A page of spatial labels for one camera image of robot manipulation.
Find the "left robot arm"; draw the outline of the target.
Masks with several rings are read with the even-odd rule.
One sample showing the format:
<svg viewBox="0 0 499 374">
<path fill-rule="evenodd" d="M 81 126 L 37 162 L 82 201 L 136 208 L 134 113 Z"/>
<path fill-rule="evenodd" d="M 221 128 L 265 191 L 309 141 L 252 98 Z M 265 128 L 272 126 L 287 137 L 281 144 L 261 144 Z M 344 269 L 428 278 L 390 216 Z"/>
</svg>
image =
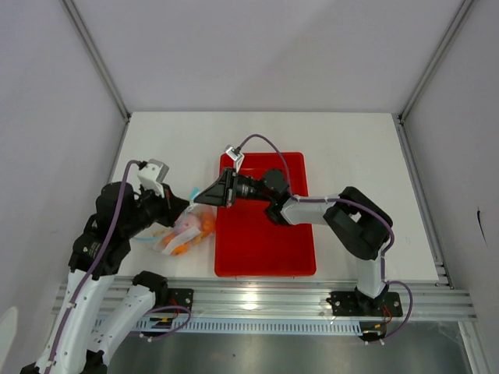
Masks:
<svg viewBox="0 0 499 374">
<path fill-rule="evenodd" d="M 66 293 L 43 353 L 23 373 L 106 373 L 116 349 L 149 311 L 168 308 L 165 277 L 143 270 L 122 304 L 96 329 L 101 303 L 131 250 L 130 240 L 154 223 L 171 227 L 189 206 L 169 185 L 160 190 L 128 182 L 105 185 L 96 211 L 73 243 Z"/>
</svg>

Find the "orange fruit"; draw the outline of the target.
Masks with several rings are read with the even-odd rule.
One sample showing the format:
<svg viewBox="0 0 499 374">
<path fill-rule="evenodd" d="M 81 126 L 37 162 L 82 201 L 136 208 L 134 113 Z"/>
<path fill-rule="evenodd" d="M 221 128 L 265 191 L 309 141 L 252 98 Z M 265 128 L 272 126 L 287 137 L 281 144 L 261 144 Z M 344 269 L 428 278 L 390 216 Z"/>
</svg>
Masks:
<svg viewBox="0 0 499 374">
<path fill-rule="evenodd" d="M 211 235 L 216 229 L 216 217 L 211 214 L 204 214 L 201 218 L 201 233 L 204 237 Z"/>
</svg>

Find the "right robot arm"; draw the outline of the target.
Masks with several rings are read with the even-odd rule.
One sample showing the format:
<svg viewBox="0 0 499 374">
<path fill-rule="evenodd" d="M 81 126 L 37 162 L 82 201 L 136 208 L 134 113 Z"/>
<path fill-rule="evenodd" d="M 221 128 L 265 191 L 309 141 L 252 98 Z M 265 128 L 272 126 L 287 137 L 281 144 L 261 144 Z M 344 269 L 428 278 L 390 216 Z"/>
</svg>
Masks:
<svg viewBox="0 0 499 374">
<path fill-rule="evenodd" d="M 276 225 L 327 225 L 356 258 L 357 308 L 370 315 L 383 307 L 389 290 L 384 254 L 395 242 L 393 221 L 357 188 L 348 186 L 333 196 L 299 196 L 291 192 L 290 184 L 279 169 L 270 169 L 262 178 L 255 179 L 241 175 L 234 168 L 226 168 L 194 202 L 230 207 L 237 199 L 268 203 L 264 213 Z"/>
</svg>

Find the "orange pumpkin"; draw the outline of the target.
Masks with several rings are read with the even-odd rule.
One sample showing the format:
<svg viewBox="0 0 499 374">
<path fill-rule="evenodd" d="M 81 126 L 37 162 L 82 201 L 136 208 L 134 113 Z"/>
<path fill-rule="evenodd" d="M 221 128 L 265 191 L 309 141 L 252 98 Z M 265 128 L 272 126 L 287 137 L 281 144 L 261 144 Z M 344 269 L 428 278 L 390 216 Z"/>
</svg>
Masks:
<svg viewBox="0 0 499 374">
<path fill-rule="evenodd" d="M 188 236 L 171 233 L 159 241 L 159 246 L 165 255 L 180 256 L 189 250 L 192 240 Z"/>
</svg>

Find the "clear zip top bag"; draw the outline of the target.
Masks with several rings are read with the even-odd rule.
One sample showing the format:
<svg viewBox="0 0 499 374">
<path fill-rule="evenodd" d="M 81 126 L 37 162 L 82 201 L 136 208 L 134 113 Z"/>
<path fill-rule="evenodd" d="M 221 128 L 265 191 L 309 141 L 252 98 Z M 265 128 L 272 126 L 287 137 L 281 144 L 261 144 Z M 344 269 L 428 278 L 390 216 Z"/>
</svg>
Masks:
<svg viewBox="0 0 499 374">
<path fill-rule="evenodd" d="M 153 224 L 133 238 L 133 241 L 166 256 L 181 256 L 215 233 L 216 216 L 210 206 L 197 204 L 194 198 L 200 194 L 194 188 L 189 206 L 172 228 Z"/>
</svg>

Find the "purple onion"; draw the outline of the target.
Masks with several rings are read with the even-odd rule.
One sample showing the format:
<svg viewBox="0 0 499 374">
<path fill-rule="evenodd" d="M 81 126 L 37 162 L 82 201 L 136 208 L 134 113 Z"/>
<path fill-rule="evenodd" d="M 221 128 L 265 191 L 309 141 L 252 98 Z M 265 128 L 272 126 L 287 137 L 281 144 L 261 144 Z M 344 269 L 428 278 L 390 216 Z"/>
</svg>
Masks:
<svg viewBox="0 0 499 374">
<path fill-rule="evenodd" d="M 175 230 L 182 233 L 190 228 L 201 229 L 200 218 L 195 213 L 183 213 L 175 222 Z"/>
</svg>

